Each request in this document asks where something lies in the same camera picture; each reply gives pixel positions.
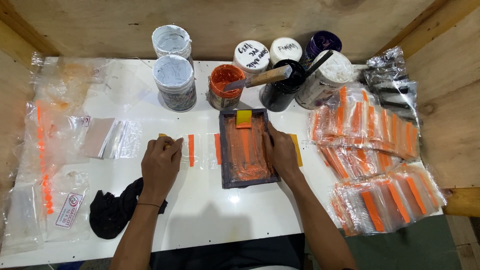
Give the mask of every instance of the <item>white paint jar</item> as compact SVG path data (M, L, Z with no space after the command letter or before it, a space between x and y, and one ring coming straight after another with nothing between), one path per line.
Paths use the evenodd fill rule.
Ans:
M232 65L240 68L245 78L266 71L270 62L270 53L267 47L255 40L241 42L235 48Z
M313 60L312 65L327 52L327 50L322 51ZM295 100L306 109L318 108L349 82L352 76L353 68L350 60L343 54L333 51L333 55L306 79Z
M185 29L176 25L161 26L152 34L153 48L160 58L165 55L179 55L190 62L192 60L192 40Z
M197 102L195 78L190 63L178 55L162 56L152 68L153 78L165 104L178 112L188 111Z
M300 44L289 37L279 37L270 46L270 65L274 66L278 61L291 59L300 61L303 51Z

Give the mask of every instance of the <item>white jar lid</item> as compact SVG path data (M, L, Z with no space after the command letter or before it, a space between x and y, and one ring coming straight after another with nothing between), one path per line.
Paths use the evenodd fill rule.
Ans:
M278 61L292 59L299 61L303 51L300 44L289 37L279 37L270 46L270 62L275 65Z
M315 64L328 50L322 51L313 60L312 65ZM350 81L353 76L352 63L345 55L338 51L333 51L332 56L325 61L316 71L315 74L326 84L338 86Z
M270 62L270 53L262 43L255 40L240 42L235 48L233 61L248 73L263 72Z

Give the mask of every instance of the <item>black cloth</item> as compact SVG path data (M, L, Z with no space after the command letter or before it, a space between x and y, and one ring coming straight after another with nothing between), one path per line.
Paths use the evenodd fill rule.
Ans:
M303 269L303 233L153 252L152 270L250 270L282 265Z
M128 221L132 218L137 197L144 188L144 179L140 177L127 186L119 197L110 192L105 195L103 191L96 192L95 199L90 204L90 227L100 238L113 239L121 233ZM159 214L165 212L167 201L163 201Z

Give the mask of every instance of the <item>white tabletop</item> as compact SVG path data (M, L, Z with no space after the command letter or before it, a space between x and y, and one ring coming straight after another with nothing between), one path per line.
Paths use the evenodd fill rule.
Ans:
M149 67L153 65L153 60L118 61L136 70L135 75L146 84L146 88L157 93ZM140 162L147 142L156 139L158 133L170 136L219 133L219 111L209 105L205 94L208 90L207 77L213 68L224 63L228 62L194 61L197 103L192 110L184 113L146 101L139 101L124 112L107 94L90 90L84 110L91 117L143 122L140 152L133 159L90 159L86 164L65 166L63 171L88 173L90 201L93 201L97 190L118 196L128 184L141 177ZM263 108L258 98L262 87L245 89L237 109ZM328 189L336 179L317 154L315 145L304 141L307 139L308 110L292 101L285 111L269 111L268 117L278 130L297 134L303 160L300 169L321 204L326 206ZM284 182L244 189L222 189L220 168L181 170L167 202L165 214L158 216L152 251L303 232L293 195ZM0 257L0 267L112 257L122 235L104 240L91 232L88 241L45 243L40 250Z

